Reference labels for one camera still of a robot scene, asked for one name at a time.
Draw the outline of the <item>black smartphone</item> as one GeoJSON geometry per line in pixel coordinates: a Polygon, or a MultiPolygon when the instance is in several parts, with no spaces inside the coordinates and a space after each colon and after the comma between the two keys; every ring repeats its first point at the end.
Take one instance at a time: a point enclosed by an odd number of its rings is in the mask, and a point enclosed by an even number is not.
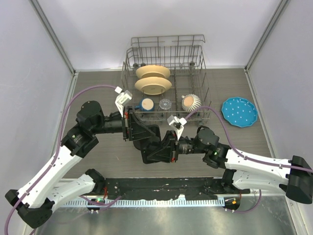
{"type": "Polygon", "coordinates": [[[155,151],[156,148],[159,147],[160,142],[161,142],[161,139],[160,139],[160,129],[159,129],[158,137],[151,137],[149,139],[134,141],[133,144],[137,150],[140,150],[140,152],[143,150],[155,151]]]}

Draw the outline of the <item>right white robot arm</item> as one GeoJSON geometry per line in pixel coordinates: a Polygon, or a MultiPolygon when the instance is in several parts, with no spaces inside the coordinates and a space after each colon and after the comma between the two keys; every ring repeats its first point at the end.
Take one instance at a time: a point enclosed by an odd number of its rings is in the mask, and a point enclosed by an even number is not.
{"type": "Polygon", "coordinates": [[[164,139],[151,136],[139,142],[146,164],[176,162],[179,155],[203,154],[203,162],[214,169],[224,169],[221,188],[226,193],[246,189],[284,192],[302,204],[313,202],[313,170],[299,156],[273,159],[243,152],[219,142],[208,127],[197,129],[194,138],[178,138],[175,131],[167,131],[164,139]]]}

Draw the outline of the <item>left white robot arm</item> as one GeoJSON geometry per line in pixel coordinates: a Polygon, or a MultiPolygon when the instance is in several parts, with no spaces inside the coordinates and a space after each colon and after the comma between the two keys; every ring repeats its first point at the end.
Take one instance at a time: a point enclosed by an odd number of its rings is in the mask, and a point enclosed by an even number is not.
{"type": "Polygon", "coordinates": [[[80,178],[54,189],[56,183],[79,163],[98,143],[97,134],[122,133],[125,140],[141,141],[160,137],[157,125],[146,125],[131,106],[105,116],[97,101],[85,102],[76,115],[76,125],[61,140],[61,147],[46,165],[19,190],[9,190],[5,198],[31,228],[42,226],[58,206],[77,196],[100,195],[105,178],[89,169],[80,178]]]}

